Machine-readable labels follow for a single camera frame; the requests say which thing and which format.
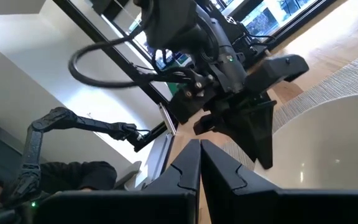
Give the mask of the large window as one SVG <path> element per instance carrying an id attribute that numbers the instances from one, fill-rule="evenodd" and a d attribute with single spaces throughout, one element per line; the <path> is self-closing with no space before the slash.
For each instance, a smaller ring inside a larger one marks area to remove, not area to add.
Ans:
<path id="1" fill-rule="evenodd" d="M 195 0 L 222 26 L 250 68 L 330 0 Z"/>

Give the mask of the silver aluminium bar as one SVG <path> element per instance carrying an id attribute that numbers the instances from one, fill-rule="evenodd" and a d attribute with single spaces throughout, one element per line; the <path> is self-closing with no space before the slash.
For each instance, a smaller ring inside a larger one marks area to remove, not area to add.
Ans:
<path id="1" fill-rule="evenodd" d="M 164 123 L 168 129 L 168 132 L 172 136 L 176 136 L 177 129 L 175 127 L 173 120 L 170 117 L 168 110 L 166 109 L 166 107 L 164 107 L 164 105 L 162 103 L 159 103 L 158 107 L 159 107 L 160 114 L 162 115 L 162 118 L 164 120 Z"/>

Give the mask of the grey woven placemat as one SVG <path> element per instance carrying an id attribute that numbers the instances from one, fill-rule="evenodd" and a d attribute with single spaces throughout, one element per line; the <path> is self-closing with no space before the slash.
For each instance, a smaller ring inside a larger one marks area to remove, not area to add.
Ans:
<path id="1" fill-rule="evenodd" d="M 289 121 L 317 105 L 356 94 L 358 94 L 358 58 L 275 110 L 272 132 L 277 132 Z"/>

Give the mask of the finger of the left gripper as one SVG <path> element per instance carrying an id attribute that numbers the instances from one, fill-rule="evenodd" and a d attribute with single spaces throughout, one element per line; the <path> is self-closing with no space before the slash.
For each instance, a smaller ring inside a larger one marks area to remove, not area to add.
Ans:
<path id="1" fill-rule="evenodd" d="M 275 101 L 260 103 L 246 112 L 246 154 L 264 169 L 273 166 L 272 124 Z"/>
<path id="2" fill-rule="evenodd" d="M 209 114 L 200 118 L 194 126 L 195 134 L 208 131 L 229 136 L 245 153 L 247 140 L 246 112 L 248 109 L 228 111 L 221 116 Z"/>

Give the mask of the black jointed arm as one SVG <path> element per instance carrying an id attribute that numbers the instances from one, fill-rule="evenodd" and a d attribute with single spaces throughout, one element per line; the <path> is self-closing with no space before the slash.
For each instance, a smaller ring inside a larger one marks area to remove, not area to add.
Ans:
<path id="1" fill-rule="evenodd" d="M 54 108 L 45 116 L 33 121 L 27 128 L 19 171 L 14 181 L 2 191 L 2 203 L 19 203 L 41 194 L 40 155 L 44 134 L 55 129 L 71 128 L 104 133 L 115 140 L 128 141 L 133 145 L 135 152 L 148 145 L 152 135 L 150 130 L 138 129 L 135 124 L 107 123 L 78 116 L 64 107 Z"/>

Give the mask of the black aluminium table frame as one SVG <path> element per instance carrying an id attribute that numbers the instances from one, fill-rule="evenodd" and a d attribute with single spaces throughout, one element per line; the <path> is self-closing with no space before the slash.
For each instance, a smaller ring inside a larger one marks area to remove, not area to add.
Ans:
<path id="1" fill-rule="evenodd" d="M 109 42 L 108 40 L 94 24 L 70 1 L 70 0 L 52 0 L 85 34 L 96 43 L 99 42 Z M 279 28 L 271 35 L 252 35 L 247 34 L 248 37 L 256 38 L 266 38 L 263 44 L 258 44 L 259 46 L 264 47 L 263 50 L 273 50 L 277 48 L 280 44 L 284 43 L 285 40 L 289 40 L 290 36 L 293 35 L 296 31 L 300 30 L 303 26 L 306 25 L 309 21 L 314 19 L 316 16 L 321 14 L 325 9 L 332 5 L 337 0 L 310 0 L 310 4 L 305 7 L 305 9 L 299 9 L 299 13 L 294 16 L 293 19 L 290 19 L 282 28 Z M 162 96 L 155 87 L 153 87 L 150 82 L 141 81 L 140 70 L 136 68 L 137 65 L 134 65 L 132 62 L 128 61 L 122 53 L 120 53 L 115 47 L 108 47 L 107 50 L 101 49 L 118 67 L 126 73 L 126 75 L 131 79 L 131 83 L 135 82 L 140 85 L 132 87 L 140 87 L 140 89 L 149 97 L 151 100 L 156 103 L 162 103 L 164 106 L 168 105 L 168 100 Z M 251 65 L 255 65 L 256 61 L 262 59 L 262 51 L 258 50 L 257 54 L 254 54 L 252 60 L 250 59 L 246 68 L 250 68 Z M 159 124 L 153 130 L 149 131 L 151 134 L 146 134 L 143 140 L 139 140 L 138 143 L 134 141 L 129 141 L 133 146 L 135 152 L 139 152 L 144 148 L 148 143 L 160 136 L 164 131 L 167 130 L 166 124 Z"/>

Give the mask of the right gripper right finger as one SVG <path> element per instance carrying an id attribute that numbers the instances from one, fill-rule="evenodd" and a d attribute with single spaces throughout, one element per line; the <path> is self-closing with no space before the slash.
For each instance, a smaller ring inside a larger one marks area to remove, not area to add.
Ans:
<path id="1" fill-rule="evenodd" d="M 202 176 L 205 187 L 235 196 L 262 194 L 279 187 L 235 160 L 209 140 L 202 140 Z"/>

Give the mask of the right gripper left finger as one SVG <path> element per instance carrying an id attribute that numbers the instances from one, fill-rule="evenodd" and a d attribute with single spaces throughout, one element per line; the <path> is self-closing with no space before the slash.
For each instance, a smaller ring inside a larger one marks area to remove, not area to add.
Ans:
<path id="1" fill-rule="evenodd" d="M 187 189 L 195 192 L 200 189 L 201 144 L 197 139 L 191 140 L 169 165 L 167 170 L 152 183 L 145 191 L 168 191 Z"/>

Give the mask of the person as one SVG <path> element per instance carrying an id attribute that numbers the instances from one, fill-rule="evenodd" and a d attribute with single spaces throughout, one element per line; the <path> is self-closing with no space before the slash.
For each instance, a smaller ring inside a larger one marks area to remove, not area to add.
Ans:
<path id="1" fill-rule="evenodd" d="M 115 168 L 104 161 L 46 162 L 40 165 L 40 189 L 47 194 L 67 190 L 112 190 L 116 184 Z M 0 203 L 9 197 L 13 181 L 0 180 Z"/>

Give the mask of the white ceramic bowl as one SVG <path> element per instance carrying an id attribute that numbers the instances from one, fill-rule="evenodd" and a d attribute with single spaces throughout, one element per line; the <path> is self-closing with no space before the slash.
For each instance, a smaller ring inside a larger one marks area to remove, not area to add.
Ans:
<path id="1" fill-rule="evenodd" d="M 273 166 L 254 172 L 287 189 L 358 189 L 358 94 L 314 106 L 273 134 Z"/>

